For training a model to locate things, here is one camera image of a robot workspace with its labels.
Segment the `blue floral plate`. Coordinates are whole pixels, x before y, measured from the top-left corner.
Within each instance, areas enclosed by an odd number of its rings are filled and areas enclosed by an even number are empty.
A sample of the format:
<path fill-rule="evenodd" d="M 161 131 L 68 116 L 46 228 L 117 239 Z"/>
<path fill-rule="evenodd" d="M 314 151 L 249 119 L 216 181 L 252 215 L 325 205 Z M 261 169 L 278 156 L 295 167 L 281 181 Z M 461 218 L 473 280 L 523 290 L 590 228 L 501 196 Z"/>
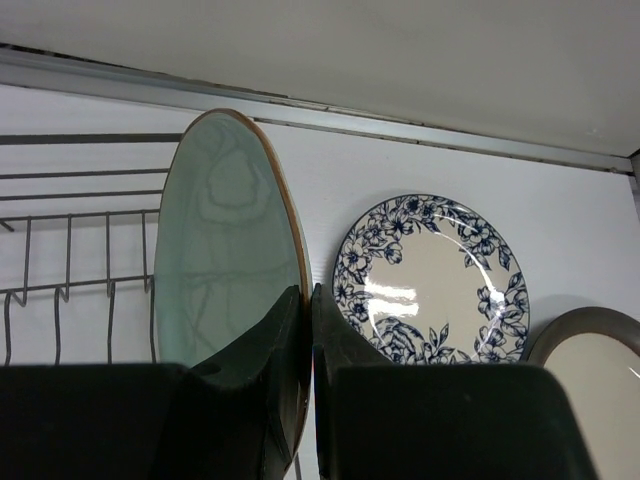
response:
<path fill-rule="evenodd" d="M 339 247 L 332 290 L 348 324 L 394 363 L 523 357 L 522 269 L 497 229 L 452 199 L 406 194 L 367 210 Z"/>

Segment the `green glazed plate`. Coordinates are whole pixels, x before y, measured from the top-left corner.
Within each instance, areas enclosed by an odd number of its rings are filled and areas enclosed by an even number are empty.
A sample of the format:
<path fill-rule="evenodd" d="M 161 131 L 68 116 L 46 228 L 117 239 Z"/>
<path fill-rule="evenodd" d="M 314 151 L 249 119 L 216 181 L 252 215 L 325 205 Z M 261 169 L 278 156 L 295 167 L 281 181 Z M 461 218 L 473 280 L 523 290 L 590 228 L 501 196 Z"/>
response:
<path fill-rule="evenodd" d="M 214 109 L 182 136 L 154 261 L 159 354 L 221 387 L 249 383 L 307 302 L 306 241 L 276 152 L 245 115 Z"/>

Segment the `brown rimmed cream plate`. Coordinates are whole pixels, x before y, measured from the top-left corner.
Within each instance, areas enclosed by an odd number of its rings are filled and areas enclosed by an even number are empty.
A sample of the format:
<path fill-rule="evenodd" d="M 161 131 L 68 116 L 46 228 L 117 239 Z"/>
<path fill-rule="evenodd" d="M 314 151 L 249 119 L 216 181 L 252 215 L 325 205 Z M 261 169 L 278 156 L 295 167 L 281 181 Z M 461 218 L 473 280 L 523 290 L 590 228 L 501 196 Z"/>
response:
<path fill-rule="evenodd" d="M 604 307 L 581 307 L 551 321 L 528 361 L 564 377 L 639 376 L 639 321 Z"/>

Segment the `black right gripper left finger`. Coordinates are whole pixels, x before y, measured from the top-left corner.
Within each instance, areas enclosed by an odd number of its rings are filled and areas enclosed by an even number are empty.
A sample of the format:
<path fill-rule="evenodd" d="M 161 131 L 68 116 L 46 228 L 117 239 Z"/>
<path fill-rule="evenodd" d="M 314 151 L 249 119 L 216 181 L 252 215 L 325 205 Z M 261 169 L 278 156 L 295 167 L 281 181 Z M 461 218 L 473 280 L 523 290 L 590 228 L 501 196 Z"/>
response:
<path fill-rule="evenodd" d="M 205 472 L 211 479 L 282 479 L 304 411 L 302 294 L 286 288 L 265 316 L 191 371 L 214 390 Z"/>

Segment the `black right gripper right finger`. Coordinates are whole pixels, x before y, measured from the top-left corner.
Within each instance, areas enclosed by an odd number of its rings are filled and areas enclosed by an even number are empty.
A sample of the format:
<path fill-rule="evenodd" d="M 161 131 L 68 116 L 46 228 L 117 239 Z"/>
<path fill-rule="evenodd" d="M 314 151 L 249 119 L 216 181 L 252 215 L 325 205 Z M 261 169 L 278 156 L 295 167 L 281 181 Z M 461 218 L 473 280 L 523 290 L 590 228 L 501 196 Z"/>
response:
<path fill-rule="evenodd" d="M 344 319 L 327 286 L 312 294 L 316 448 L 323 479 L 383 479 L 380 417 L 391 409 L 384 383 L 396 371 Z"/>

